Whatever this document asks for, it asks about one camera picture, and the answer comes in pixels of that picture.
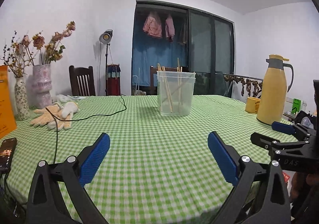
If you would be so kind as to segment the person's right hand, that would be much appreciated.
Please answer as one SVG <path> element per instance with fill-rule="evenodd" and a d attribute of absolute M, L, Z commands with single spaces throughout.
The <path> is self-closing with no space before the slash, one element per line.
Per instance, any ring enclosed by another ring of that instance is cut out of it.
<path fill-rule="evenodd" d="M 291 181 L 291 190 L 290 190 L 290 201 L 294 201 L 299 195 L 299 191 L 304 186 L 308 184 L 309 186 L 315 186 L 319 183 L 318 174 L 308 174 L 295 172 Z"/>

